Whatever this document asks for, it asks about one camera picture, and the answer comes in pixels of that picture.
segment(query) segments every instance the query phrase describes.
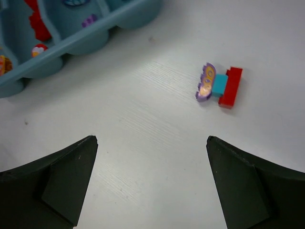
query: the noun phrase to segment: white surface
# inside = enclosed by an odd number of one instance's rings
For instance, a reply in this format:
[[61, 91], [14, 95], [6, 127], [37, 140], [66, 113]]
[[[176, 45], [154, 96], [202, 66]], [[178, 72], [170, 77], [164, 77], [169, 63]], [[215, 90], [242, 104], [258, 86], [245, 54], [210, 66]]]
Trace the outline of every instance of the white surface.
[[[0, 100], [0, 170], [96, 135], [79, 229], [224, 229], [215, 135], [305, 172], [303, 0], [165, 0], [160, 17]], [[235, 108], [200, 106], [202, 66], [244, 68]]]

